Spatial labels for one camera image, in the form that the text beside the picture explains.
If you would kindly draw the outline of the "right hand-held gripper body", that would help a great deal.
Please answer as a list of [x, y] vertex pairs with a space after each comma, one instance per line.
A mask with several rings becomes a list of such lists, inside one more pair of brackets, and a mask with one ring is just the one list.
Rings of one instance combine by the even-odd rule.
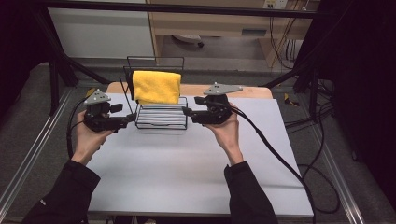
[[204, 91], [204, 98], [207, 100], [207, 105], [205, 105], [206, 110], [192, 110], [192, 122], [199, 124], [223, 123], [233, 113], [227, 93], [241, 91], [242, 89], [242, 86], [219, 84], [215, 82]]

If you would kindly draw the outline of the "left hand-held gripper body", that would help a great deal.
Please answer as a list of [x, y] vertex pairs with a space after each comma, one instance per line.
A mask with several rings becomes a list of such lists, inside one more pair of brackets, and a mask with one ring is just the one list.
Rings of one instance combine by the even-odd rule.
[[100, 90], [94, 91], [85, 101], [84, 124], [94, 132], [115, 131], [126, 128], [126, 117], [110, 117], [111, 98]]

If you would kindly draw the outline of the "black wire rack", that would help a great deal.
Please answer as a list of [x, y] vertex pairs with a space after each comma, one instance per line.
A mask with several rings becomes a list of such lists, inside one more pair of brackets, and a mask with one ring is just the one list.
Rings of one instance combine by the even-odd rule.
[[133, 72], [162, 71], [181, 74], [184, 70], [183, 57], [149, 57], [128, 56], [127, 64], [123, 67], [130, 100], [136, 104], [137, 114], [135, 126], [138, 129], [170, 129], [186, 130], [187, 117], [182, 112], [182, 107], [188, 105], [186, 97], [179, 95], [177, 104], [147, 104], [141, 105], [134, 98]]

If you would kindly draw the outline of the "yellow cloth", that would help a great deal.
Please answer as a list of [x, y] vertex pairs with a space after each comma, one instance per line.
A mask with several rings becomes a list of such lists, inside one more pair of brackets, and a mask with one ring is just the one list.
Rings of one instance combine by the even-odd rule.
[[134, 98], [141, 105], [177, 104], [181, 74], [162, 71], [134, 71]]

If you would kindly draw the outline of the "person's right hand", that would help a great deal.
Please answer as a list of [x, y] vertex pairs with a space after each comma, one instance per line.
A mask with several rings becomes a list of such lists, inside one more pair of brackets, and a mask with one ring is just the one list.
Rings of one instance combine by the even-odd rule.
[[244, 161], [239, 145], [239, 121], [233, 112], [221, 124], [205, 124], [214, 135], [219, 146], [224, 150], [231, 166]]

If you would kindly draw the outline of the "person's left hand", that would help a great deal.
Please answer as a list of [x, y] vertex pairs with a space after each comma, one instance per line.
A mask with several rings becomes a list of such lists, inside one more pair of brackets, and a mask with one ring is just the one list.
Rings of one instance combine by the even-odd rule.
[[74, 155], [71, 160], [82, 165], [87, 165], [93, 154], [106, 141], [106, 138], [113, 134], [113, 131], [103, 131], [96, 133], [89, 129], [83, 122], [85, 111], [78, 113], [78, 125], [76, 128], [77, 142]]

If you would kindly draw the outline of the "wooden table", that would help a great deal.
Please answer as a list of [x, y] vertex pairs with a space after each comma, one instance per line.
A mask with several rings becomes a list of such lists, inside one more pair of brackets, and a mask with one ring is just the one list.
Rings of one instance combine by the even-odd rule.
[[[127, 84], [125, 82], [113, 82], [110, 83], [107, 87], [107, 93], [123, 93], [123, 88], [126, 87]], [[180, 93], [182, 95], [189, 96], [203, 96], [204, 90], [209, 88], [208, 85], [199, 85], [199, 84], [181, 84], [180, 85]], [[244, 86], [241, 91], [231, 92], [227, 94], [228, 97], [232, 98], [260, 98], [260, 99], [272, 99], [273, 94], [267, 88], [262, 87], [248, 87]]]

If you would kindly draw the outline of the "black metal stand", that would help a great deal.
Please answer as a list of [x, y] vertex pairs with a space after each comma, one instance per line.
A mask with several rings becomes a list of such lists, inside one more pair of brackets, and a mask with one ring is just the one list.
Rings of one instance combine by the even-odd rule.
[[60, 107], [59, 77], [62, 78], [67, 87], [75, 87], [78, 84], [78, 78], [75, 75], [74, 70], [78, 70], [101, 84], [107, 85], [110, 83], [108, 79], [99, 76], [66, 55], [61, 41], [56, 34], [56, 30], [50, 23], [50, 14], [44, 7], [30, 5], [28, 10], [35, 22], [37, 32], [42, 35], [41, 40], [48, 47], [47, 53], [49, 55], [49, 80], [51, 94], [49, 114], [51, 116]]
[[299, 65], [293, 67], [288, 73], [263, 84], [264, 88], [272, 89], [278, 84], [297, 76], [293, 85], [295, 93], [302, 93], [307, 88], [309, 91], [308, 115], [313, 121], [318, 120], [317, 116], [317, 99], [318, 99], [318, 60], [315, 58], [305, 59]]

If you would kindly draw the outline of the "white chair base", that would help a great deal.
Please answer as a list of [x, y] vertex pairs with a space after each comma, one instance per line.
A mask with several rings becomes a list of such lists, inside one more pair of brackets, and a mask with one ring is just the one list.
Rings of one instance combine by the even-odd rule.
[[205, 45], [202, 42], [202, 38], [198, 35], [174, 35], [174, 38], [186, 43], [196, 44], [199, 48], [202, 48]]

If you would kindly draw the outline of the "white panel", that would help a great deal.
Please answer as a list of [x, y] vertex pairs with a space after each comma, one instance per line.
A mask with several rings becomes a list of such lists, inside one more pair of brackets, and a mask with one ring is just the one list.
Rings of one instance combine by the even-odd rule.
[[49, 14], [69, 57], [154, 55], [147, 13], [50, 8]]

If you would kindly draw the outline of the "light wooden desk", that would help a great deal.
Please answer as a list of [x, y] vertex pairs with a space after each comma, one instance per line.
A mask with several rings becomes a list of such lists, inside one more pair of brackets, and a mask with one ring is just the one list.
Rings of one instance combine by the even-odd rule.
[[[308, 11], [318, 8], [320, 0], [288, 0], [287, 10]], [[263, 8], [264, 0], [146, 0], [148, 4]], [[161, 54], [166, 35], [245, 36], [259, 40], [269, 67], [278, 64], [289, 40], [303, 40], [311, 25], [310, 19], [267, 18], [233, 15], [150, 12], [154, 52]]]

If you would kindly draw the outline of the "black curtain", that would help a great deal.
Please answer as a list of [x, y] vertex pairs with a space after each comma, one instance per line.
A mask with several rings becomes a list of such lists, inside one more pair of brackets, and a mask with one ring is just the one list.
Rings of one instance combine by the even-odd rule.
[[396, 0], [320, 0], [299, 60], [311, 55], [352, 148], [396, 210]]
[[27, 6], [27, 0], [0, 0], [0, 119], [21, 93], [30, 71], [50, 59]]

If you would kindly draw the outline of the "white power strip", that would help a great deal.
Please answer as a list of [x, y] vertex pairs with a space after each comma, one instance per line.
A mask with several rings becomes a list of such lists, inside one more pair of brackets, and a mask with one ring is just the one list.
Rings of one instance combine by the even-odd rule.
[[263, 8], [285, 9], [288, 0], [264, 0]]

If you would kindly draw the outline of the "aluminium rail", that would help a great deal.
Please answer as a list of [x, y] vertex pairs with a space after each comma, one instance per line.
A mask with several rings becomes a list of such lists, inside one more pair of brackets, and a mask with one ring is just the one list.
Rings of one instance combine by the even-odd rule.
[[54, 114], [49, 116], [38, 134], [37, 138], [29, 148], [27, 155], [19, 166], [16, 174], [7, 185], [5, 192], [0, 197], [0, 219], [4, 219], [7, 212], [15, 198], [17, 197], [21, 187], [32, 170], [35, 161], [37, 160], [42, 148], [46, 145], [53, 129], [55, 128], [59, 118], [64, 112], [71, 94], [74, 92], [74, 88], [66, 88], [60, 99], [60, 105], [55, 110]]
[[322, 159], [327, 167], [328, 173], [331, 177], [332, 182], [335, 185], [339, 193], [339, 198], [343, 209], [350, 224], [364, 224], [364, 218], [361, 214], [361, 210], [356, 204], [354, 197], [341, 173], [328, 145], [326, 144], [323, 134], [319, 127], [314, 126], [312, 131], [316, 137], [318, 145], [322, 147]]

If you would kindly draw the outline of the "black metal frame bar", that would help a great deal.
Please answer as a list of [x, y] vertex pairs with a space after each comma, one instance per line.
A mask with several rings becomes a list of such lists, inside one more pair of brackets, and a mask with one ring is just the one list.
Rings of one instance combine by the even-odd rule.
[[297, 11], [297, 10], [286, 10], [286, 9], [185, 6], [185, 5], [138, 4], [138, 3], [120, 3], [120, 2], [71, 1], [71, 0], [35, 0], [35, 2], [42, 7], [89, 9], [89, 10], [190, 13], [190, 14], [235, 15], [235, 16], [299, 18], [299, 19], [315, 19], [315, 18], [325, 17], [325, 14], [317, 11]]

